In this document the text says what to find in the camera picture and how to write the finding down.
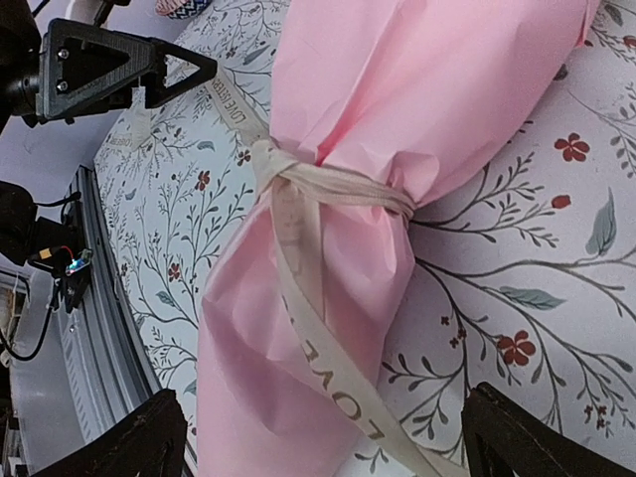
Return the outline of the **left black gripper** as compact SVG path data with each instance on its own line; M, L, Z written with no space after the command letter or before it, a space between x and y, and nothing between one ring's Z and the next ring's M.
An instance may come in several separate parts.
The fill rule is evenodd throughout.
M27 1L1 2L1 128L128 108L155 109L212 80L218 62L156 38L55 19L42 36Z

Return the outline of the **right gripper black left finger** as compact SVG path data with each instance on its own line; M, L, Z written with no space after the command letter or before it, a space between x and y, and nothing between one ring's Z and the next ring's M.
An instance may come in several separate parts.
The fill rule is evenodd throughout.
M49 465L41 477L181 476L187 421L164 389L97 440Z

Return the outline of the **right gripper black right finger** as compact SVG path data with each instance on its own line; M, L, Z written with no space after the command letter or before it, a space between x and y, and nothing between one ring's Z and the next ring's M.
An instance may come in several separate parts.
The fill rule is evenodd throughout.
M471 390L461 420L472 476L635 475L555 432L485 382Z

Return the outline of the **cream printed ribbon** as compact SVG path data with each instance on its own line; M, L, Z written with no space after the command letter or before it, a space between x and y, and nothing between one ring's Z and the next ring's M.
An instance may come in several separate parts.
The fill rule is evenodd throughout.
M209 275L197 394L201 476L332 476L360 436L418 476L462 469L414 443L376 388L413 268L406 226L469 168L430 69L277 67L270 115L208 85L258 199Z

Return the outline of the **pink flower bouquet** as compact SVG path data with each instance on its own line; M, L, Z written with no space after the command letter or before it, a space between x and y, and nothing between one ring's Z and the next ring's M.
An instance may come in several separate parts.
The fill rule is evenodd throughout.
M418 476L463 474L377 390L414 266L407 226L518 131L597 7L293 1L267 121L216 77L257 200L202 299L200 475L332 476L360 437Z

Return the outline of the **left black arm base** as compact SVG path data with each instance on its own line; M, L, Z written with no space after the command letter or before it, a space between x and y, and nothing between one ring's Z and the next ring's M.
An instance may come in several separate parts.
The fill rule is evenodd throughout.
M63 307L71 313L80 303L89 285L88 269L93 252L83 233L81 192L48 204L37 203L23 187L1 183L1 254L16 265L29 264L53 278L52 297L40 338L29 355L19 355L5 336L1 343L8 354L20 362L29 362L39 354L55 311ZM55 222L40 217L43 207L62 209Z

